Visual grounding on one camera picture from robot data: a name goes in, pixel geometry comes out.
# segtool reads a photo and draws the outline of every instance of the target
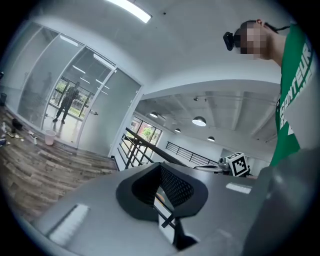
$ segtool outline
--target laminate flooring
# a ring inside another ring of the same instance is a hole
[[[16,117],[8,109],[0,107],[0,126],[2,122],[11,126],[13,118]],[[6,135],[10,145],[0,147],[0,178],[12,210],[27,221],[35,220],[66,193],[88,180],[118,171],[112,158],[58,141],[47,146],[42,133],[19,121],[23,128],[16,134],[24,137],[24,141]],[[29,130],[38,137],[37,145],[29,136]]]

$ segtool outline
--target ceiling light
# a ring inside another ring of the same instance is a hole
[[[211,141],[211,142],[214,142],[215,141],[215,138],[214,137],[212,137],[212,136],[210,136],[210,137],[208,137],[208,139],[207,139],[208,141]]]
[[[154,118],[158,118],[158,113],[156,112],[151,112],[150,116],[154,117]]]
[[[206,119],[204,119],[202,116],[196,116],[192,120],[192,123],[194,123],[197,126],[206,126],[207,125]]]
[[[84,72],[83,70],[81,70],[80,68],[78,68],[78,67],[76,67],[76,66],[74,66],[74,65],[72,65],[72,67],[74,67],[76,70],[79,70],[80,72],[82,72],[82,73],[86,73],[86,72]]]
[[[80,77],[80,79],[82,79],[83,81],[87,82],[88,84],[90,84],[90,82],[88,82],[87,80],[84,80],[82,77]]]
[[[64,41],[66,41],[66,42],[68,42],[68,43],[70,43],[70,44],[78,47],[78,43],[77,43],[77,42],[75,42],[75,41],[73,41],[73,40],[71,40],[71,39],[69,39],[69,38],[67,38],[67,37],[65,37],[65,36],[63,36],[63,35],[60,35],[60,38],[61,38],[62,40],[64,40]]]
[[[95,53],[93,54],[93,57],[101,62],[103,65],[105,65],[106,67],[108,67],[109,69],[113,70],[115,67],[112,66],[108,61],[104,60],[103,58],[101,58],[100,56],[96,55]]]
[[[144,23],[151,19],[151,15],[140,9],[138,6],[127,0],[106,0],[132,13]]]

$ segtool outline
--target person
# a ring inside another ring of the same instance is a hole
[[[290,31],[287,36],[278,33],[288,28]],[[281,67],[280,97],[275,110],[277,144],[270,163],[275,166],[281,159],[300,149],[284,111],[315,75],[318,66],[316,53],[307,36],[295,23],[275,28],[261,19],[248,20],[240,25],[234,35],[226,32],[223,39],[229,51],[235,46],[241,54],[273,60]]]
[[[53,119],[52,122],[55,123],[55,122],[58,121],[58,118],[59,118],[59,116],[61,115],[62,110],[64,109],[64,113],[63,113],[63,117],[62,117],[61,123],[63,123],[63,124],[66,123],[66,122],[65,122],[65,119],[66,119],[66,116],[67,116],[67,114],[68,114],[68,111],[69,111],[69,109],[70,109],[70,107],[71,107],[71,105],[72,105],[72,102],[73,102],[74,99],[76,99],[76,98],[78,97],[78,95],[79,95],[79,91],[78,91],[79,85],[80,85],[80,83],[77,82],[74,87],[70,87],[70,88],[68,89],[68,91],[66,92],[65,97],[64,97],[64,99],[63,99],[63,101],[62,101],[62,103],[61,103],[61,107],[59,108],[59,110],[58,110],[58,112],[57,112],[57,114],[56,114],[56,118]]]

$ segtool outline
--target white label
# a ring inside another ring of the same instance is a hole
[[[241,186],[241,185],[237,185],[234,183],[228,183],[225,187],[227,189],[234,190],[234,191],[241,192],[241,193],[245,193],[245,194],[249,194],[251,191],[250,187]]]

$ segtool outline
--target black railing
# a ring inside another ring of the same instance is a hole
[[[119,143],[120,147],[118,147],[119,154],[125,164],[125,169],[128,169],[129,167],[141,166],[146,163],[154,163],[154,161],[150,158],[152,152],[158,154],[169,163],[186,167],[184,163],[162,151],[155,145],[147,142],[129,128],[126,128],[126,130],[129,134],[124,133],[122,135],[121,142]]]
[[[218,163],[218,162],[213,161],[209,158],[206,158],[206,157],[201,156],[199,154],[193,153],[193,152],[191,152],[183,147],[180,147],[176,144],[173,144],[169,141],[168,141],[165,148],[167,150],[170,150],[171,152],[175,153],[176,155],[178,155],[184,159],[187,159],[189,162],[192,162],[192,163],[199,165],[199,166],[215,165]]]

